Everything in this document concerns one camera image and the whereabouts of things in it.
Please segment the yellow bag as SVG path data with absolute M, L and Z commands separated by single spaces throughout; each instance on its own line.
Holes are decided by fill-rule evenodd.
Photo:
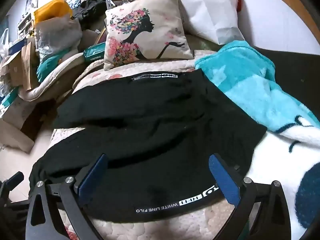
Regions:
M 34 11 L 34 25 L 55 17 L 69 15 L 73 11 L 66 0 L 52 0 Z

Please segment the turquoise white fleece blanket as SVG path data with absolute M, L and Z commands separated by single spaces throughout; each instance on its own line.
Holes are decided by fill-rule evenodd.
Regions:
M 291 237 L 299 239 L 319 213 L 319 121 L 276 83 L 274 63 L 245 41 L 197 59 L 195 67 L 267 128 L 247 175 L 256 183 L 282 184 Z

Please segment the heart patterned quilt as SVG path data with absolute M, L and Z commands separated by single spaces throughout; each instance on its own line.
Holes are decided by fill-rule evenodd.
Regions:
M 139 61 L 104 70 L 97 62 L 90 64 L 73 84 L 74 91 L 102 81 L 143 72 L 191 72 L 195 61 L 210 50 L 197 50 L 192 60 Z M 146 223 L 112 223 L 93 219 L 93 225 L 103 239 L 213 239 L 222 228 L 233 207 L 220 200 L 200 210 L 182 216 Z

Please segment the black pants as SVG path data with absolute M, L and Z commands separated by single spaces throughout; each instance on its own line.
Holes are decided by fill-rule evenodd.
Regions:
M 201 70 L 140 73 L 84 87 L 58 108 L 54 128 L 75 133 L 33 165 L 30 188 L 39 180 L 60 183 L 105 154 L 107 168 L 85 210 L 115 223 L 209 205 L 219 196 L 210 156 L 245 175 L 266 133 Z

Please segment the brown cardboard box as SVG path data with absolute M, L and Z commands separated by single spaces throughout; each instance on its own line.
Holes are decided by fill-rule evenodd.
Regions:
M 26 39 L 26 44 L 3 64 L 3 70 L 8 70 L 12 87 L 22 86 L 29 91 L 39 85 L 37 68 L 39 57 L 36 53 L 34 38 Z

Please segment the teal tissue pack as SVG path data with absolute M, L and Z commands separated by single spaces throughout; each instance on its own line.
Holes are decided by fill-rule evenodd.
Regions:
M 105 42 L 92 45 L 83 51 L 85 62 L 93 62 L 104 58 Z

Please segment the clear plastic bag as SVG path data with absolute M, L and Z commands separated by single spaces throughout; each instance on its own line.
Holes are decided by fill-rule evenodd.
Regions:
M 77 48 L 81 38 L 79 20 L 68 14 L 42 21 L 35 26 L 35 43 L 41 63 L 63 50 Z

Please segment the floral silhouette cushion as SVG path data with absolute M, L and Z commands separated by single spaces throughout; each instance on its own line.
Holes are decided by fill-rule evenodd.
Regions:
M 179 0 L 138 0 L 106 11 L 104 70 L 136 61 L 193 58 Z

